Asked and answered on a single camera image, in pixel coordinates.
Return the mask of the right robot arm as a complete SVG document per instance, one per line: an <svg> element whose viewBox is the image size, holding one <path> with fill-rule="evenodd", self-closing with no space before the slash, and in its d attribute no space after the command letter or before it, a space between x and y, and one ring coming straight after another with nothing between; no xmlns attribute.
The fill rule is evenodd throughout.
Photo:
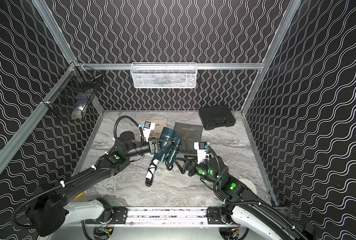
<svg viewBox="0 0 356 240"><path fill-rule="evenodd" d="M198 163L193 158L175 158L182 174L198 176L213 185L215 196L222 202L218 216L225 224L238 224L266 240L314 240L310 224L292 220L259 198L251 188L229 173L220 156Z"/></svg>

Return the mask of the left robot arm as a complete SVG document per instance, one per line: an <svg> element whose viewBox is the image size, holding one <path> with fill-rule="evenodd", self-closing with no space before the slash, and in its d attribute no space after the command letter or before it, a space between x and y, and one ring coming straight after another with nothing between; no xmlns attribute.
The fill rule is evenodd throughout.
<svg viewBox="0 0 356 240"><path fill-rule="evenodd" d="M121 120L129 119L140 131L140 140L136 141L132 132L117 134ZM121 116L114 125L114 146L90 168L48 188L36 188L33 197L15 208L11 223L17 229L36 230L41 237L48 236L59 229L71 212L65 206L77 195L95 184L113 177L130 165L130 159L144 154L157 154L172 143L159 138L146 139L143 125L129 116Z"/></svg>

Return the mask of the grey hair dryer bag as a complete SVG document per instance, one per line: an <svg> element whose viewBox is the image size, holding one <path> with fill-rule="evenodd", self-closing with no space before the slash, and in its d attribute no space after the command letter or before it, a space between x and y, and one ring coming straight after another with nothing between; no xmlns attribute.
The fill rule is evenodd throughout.
<svg viewBox="0 0 356 240"><path fill-rule="evenodd" d="M184 154L196 154L194 148L195 142L200 142L202 139L202 132L204 127L202 125L192 125L185 123L175 123L174 131L175 137L182 140L180 151Z"/></svg>

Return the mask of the dark green hair dryer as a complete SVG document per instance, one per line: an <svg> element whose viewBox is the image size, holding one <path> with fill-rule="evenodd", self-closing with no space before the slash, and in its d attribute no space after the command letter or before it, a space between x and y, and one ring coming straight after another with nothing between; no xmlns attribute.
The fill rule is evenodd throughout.
<svg viewBox="0 0 356 240"><path fill-rule="evenodd" d="M174 167L174 159L180 151L182 140L175 136L176 131L164 127L159 141L161 151L154 154L153 163L157 165L159 162L165 163L168 171Z"/></svg>

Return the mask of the white hair dryer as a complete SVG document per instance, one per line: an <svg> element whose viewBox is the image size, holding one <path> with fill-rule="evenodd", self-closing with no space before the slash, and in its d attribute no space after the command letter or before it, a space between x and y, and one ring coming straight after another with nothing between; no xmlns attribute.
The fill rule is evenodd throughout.
<svg viewBox="0 0 356 240"><path fill-rule="evenodd" d="M147 175L146 175L146 180L145 180L145 185L147 187L151 187L154 181L154 173L158 167L159 164L159 160L158 159L152 159L148 171L147 171Z"/></svg>

